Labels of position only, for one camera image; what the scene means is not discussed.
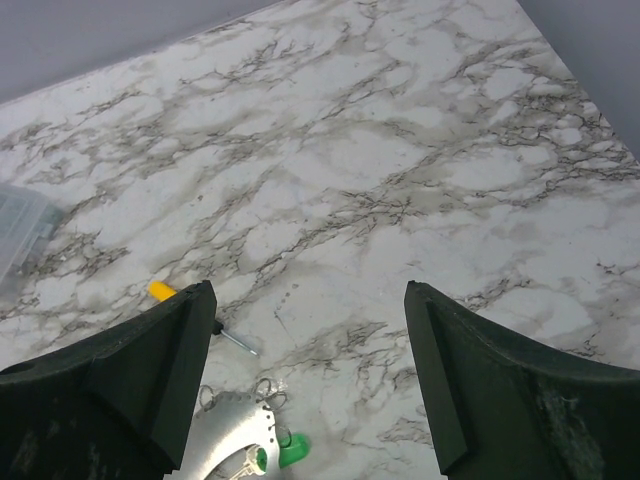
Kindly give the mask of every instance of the plastic container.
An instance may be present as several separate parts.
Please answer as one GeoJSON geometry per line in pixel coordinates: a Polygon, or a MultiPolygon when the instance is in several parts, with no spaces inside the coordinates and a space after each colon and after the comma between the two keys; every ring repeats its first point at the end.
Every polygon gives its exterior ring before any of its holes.
{"type": "Polygon", "coordinates": [[[62,216],[44,195],[0,183],[0,297],[20,293],[62,216]]]}

